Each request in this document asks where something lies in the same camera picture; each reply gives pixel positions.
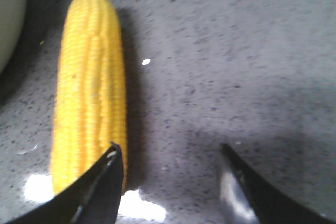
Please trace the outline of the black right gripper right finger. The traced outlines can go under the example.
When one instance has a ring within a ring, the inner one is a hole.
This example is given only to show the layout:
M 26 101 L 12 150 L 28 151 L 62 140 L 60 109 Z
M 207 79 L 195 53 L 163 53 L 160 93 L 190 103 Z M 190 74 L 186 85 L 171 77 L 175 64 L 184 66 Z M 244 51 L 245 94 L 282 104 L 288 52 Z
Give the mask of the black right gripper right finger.
M 333 222 L 278 190 L 228 144 L 220 147 L 219 202 L 224 223 Z

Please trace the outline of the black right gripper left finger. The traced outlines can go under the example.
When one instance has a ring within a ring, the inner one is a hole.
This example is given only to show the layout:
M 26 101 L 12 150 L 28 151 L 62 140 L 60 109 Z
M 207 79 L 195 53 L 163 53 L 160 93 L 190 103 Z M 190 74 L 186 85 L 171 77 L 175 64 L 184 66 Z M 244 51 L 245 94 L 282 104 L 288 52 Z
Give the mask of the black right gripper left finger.
M 73 184 L 10 223 L 115 223 L 122 185 L 122 151 L 111 142 L 99 160 Z

